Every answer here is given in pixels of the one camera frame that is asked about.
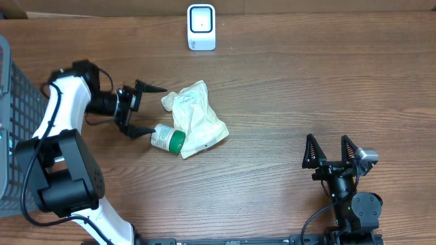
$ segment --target wood grain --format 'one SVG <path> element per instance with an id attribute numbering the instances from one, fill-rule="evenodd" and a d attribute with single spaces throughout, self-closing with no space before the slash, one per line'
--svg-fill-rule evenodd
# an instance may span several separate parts
<path id="1" fill-rule="evenodd" d="M 8 20 L 0 33 L 36 85 L 78 59 L 109 72 L 115 87 L 136 78 L 177 92 L 208 84 L 230 136 L 190 159 L 151 147 L 149 137 L 131 141 L 114 125 L 83 127 L 107 198 L 146 238 L 299 233 L 328 204 L 312 171 L 301 169 L 305 136 L 314 133 L 332 160 L 344 134 L 377 149 L 380 161 L 359 191 L 383 197 L 377 232 L 386 244 L 434 244 L 433 13 L 218 16 L 213 52 L 188 50 L 185 17 Z M 147 95 L 132 122 L 171 125 L 162 96 Z M 333 220 L 324 214 L 307 232 Z M 0 220 L 0 238 L 50 245 L 90 237 L 73 223 L 41 229 L 16 216 Z"/>

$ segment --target gray plastic crate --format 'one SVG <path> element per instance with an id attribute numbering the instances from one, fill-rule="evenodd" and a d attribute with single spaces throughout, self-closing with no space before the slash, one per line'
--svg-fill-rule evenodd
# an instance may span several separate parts
<path id="1" fill-rule="evenodd" d="M 11 58 L 10 46 L 0 35 L 0 217 L 20 214 L 23 174 L 14 149 L 19 141 L 32 138 L 39 127 L 47 102 Z M 28 210 L 36 204 L 27 192 Z"/>

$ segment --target wooden table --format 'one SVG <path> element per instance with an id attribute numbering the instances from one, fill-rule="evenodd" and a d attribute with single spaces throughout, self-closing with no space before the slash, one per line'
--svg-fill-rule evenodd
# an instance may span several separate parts
<path id="1" fill-rule="evenodd" d="M 306 134 L 330 160 L 340 137 L 377 149 L 359 191 L 382 196 L 386 244 L 436 239 L 436 15 L 432 12 L 217 17 L 217 49 L 192 52 L 183 16 L 2 20 L 13 59 L 37 86 L 90 59 L 115 87 L 136 78 L 169 91 L 204 80 L 230 136 L 182 160 L 131 141 L 114 125 L 82 135 L 103 169 L 106 196 L 146 238 L 252 238 L 299 233 L 329 200 L 301 169 Z M 102 78 L 102 88 L 109 88 Z M 147 95 L 133 123 L 172 124 Z M 39 221 L 56 218 L 35 215 Z M 307 233 L 333 225 L 321 215 Z M 78 225 L 0 220 L 0 244 L 78 244 Z"/>

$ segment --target plastic bag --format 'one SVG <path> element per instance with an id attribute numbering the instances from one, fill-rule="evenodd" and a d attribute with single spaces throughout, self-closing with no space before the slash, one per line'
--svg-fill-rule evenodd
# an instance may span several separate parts
<path id="1" fill-rule="evenodd" d="M 171 92 L 162 98 L 165 110 L 172 112 L 174 128 L 186 133 L 181 154 L 184 159 L 209 148 L 229 135 L 224 122 L 209 106 L 208 91 L 203 80 Z"/>

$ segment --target white object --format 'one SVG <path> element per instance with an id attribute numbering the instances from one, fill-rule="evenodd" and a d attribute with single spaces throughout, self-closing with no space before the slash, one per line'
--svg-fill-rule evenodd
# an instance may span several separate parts
<path id="1" fill-rule="evenodd" d="M 95 210 L 87 208 L 85 210 L 72 213 L 72 216 L 82 216 L 98 227 L 98 229 L 116 245 L 134 245 L 134 230 L 130 223 L 124 221 L 110 205 L 106 197 L 99 200 L 99 207 Z M 83 220 L 73 220 L 83 229 L 87 230 L 99 244 L 107 244 L 95 232 L 95 230 Z"/>
<path id="2" fill-rule="evenodd" d="M 53 82 L 61 90 L 61 105 L 57 111 L 54 124 L 48 137 L 58 135 L 62 130 L 77 129 L 82 133 L 84 111 L 91 101 L 91 92 L 82 77 L 68 76 L 58 78 Z M 48 121 L 51 120 L 57 104 L 57 90 L 50 85 L 50 99 L 40 127 L 33 137 L 41 139 L 47 130 Z"/>
<path id="3" fill-rule="evenodd" d="M 160 149 L 170 151 L 171 138 L 172 135 L 174 135 L 176 129 L 162 124 L 158 124 L 156 125 L 155 130 L 156 132 L 151 134 L 151 145 L 156 146 Z"/>
<path id="4" fill-rule="evenodd" d="M 202 80 L 171 92 L 162 98 L 165 109 L 172 112 L 174 128 L 186 133 L 181 154 L 184 159 L 209 148 L 229 135 L 224 122 L 209 106 L 206 83 Z"/>
<path id="5" fill-rule="evenodd" d="M 193 4 L 187 10 L 188 45 L 191 50 L 214 50 L 215 8 L 210 4 Z"/>

